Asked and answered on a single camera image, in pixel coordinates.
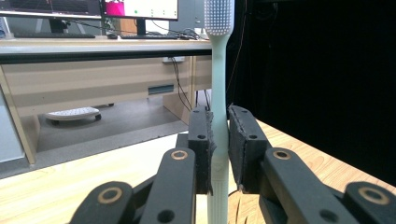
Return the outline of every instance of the wooden desk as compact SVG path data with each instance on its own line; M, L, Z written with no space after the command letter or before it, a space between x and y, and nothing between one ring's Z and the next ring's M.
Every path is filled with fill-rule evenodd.
M344 191L351 181L368 181L396 193L393 186L271 126L261 122L260 125L273 147L295 151L325 184ZM154 175L163 153L175 146L176 138L171 135L2 179L0 223L67 223L78 205L98 185L114 180L136 186ZM229 191L232 192L235 183L231 173L229 180ZM230 206L229 210L231 215L234 214L234 208ZM206 218L206 198L199 195L197 223L206 223Z
M188 123L178 85L190 102L195 91L211 88L208 41L9 39L0 40L0 48L0 84L32 164L40 130L36 115L160 94ZM171 56L186 56L177 64L179 81L173 64L162 63Z

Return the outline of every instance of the toothbrush head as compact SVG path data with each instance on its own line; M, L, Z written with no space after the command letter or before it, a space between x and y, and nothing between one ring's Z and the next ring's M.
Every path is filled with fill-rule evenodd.
M234 0L205 0L205 29L208 35L233 32Z

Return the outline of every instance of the white toothbrush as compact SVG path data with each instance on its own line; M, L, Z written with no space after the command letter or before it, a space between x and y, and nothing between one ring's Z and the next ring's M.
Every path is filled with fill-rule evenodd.
M207 196L208 223L226 224L228 215L228 140L225 103L225 59L233 32L234 0L205 0L205 30L212 44L213 196Z

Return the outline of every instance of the gray floor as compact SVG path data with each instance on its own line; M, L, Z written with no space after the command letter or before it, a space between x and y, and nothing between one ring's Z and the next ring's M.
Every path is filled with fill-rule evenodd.
M61 121L53 126L39 116L37 162L25 158L0 163L0 178L23 174L154 138L180 133L188 126L163 106L162 97L95 106L102 119Z

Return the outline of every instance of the keyboard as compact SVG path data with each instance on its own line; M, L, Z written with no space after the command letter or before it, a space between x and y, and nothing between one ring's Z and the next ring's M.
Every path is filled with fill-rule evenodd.
M14 33L15 38L95 38L89 34L70 34L70 33Z
M177 39L174 35L121 35L121 39Z

